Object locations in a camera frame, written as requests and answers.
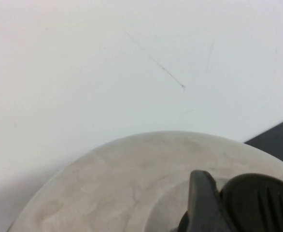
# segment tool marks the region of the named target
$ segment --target round white object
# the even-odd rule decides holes
[[[166,232],[186,211],[189,174],[221,185],[243,173],[283,180],[283,162],[231,140],[154,132],[105,144],[49,181],[9,232]]]

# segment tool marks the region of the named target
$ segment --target white wall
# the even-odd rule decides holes
[[[0,231],[107,141],[282,120],[283,0],[0,1]]]

